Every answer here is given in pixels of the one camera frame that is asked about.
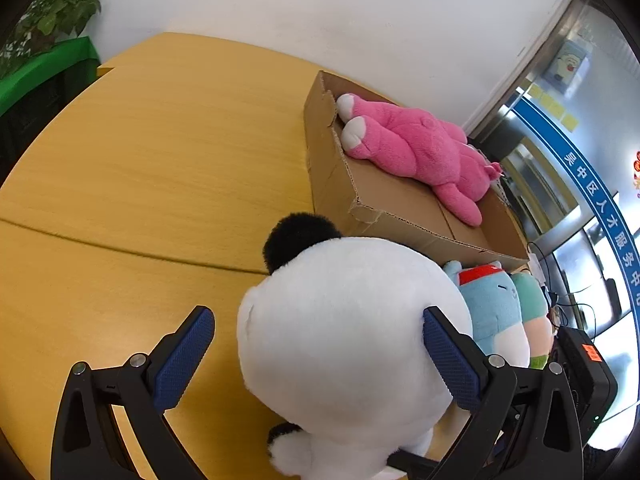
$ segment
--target blue gripper pad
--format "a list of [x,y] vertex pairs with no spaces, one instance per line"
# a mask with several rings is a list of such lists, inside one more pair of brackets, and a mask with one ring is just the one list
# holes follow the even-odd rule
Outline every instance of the blue gripper pad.
[[480,379],[446,330],[429,311],[422,313],[422,339],[453,399],[463,410],[480,407]]
[[213,340],[214,316],[203,308],[174,351],[156,373],[154,406],[158,413],[175,408]]

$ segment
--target green planter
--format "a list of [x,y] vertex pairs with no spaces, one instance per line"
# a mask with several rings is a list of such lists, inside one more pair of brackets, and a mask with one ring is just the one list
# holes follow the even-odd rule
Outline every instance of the green planter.
[[0,184],[42,129],[95,81],[88,37],[62,41],[0,79]]

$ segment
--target pink stuffed animal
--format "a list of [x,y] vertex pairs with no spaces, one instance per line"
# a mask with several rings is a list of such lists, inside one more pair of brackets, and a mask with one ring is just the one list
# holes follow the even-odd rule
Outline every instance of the pink stuffed animal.
[[462,128],[424,110],[368,102],[354,94],[341,95],[337,105],[346,123],[340,141],[347,155],[429,184],[463,222],[482,223],[476,202],[502,169],[467,145]]

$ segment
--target blue banner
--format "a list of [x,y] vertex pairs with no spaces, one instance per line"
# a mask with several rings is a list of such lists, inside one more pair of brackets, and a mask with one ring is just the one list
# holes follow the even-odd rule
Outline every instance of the blue banner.
[[582,153],[535,104],[522,97],[511,110],[554,154],[589,203],[616,255],[629,294],[636,334],[640,336],[640,257],[618,205]]

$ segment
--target yellow sticky note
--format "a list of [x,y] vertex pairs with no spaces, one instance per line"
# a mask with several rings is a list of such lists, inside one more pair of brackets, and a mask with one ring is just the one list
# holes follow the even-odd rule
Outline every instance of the yellow sticky note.
[[529,90],[527,90],[527,94],[529,94],[534,99],[540,99],[540,96],[542,95],[542,88],[540,88],[536,84],[533,84],[529,87]]
[[571,114],[566,114],[562,118],[562,126],[564,126],[570,132],[575,130],[575,127],[578,125],[579,122],[580,121],[576,119],[574,116],[572,116]]
[[559,119],[564,114],[564,107],[545,92],[540,98],[540,105],[556,119]]

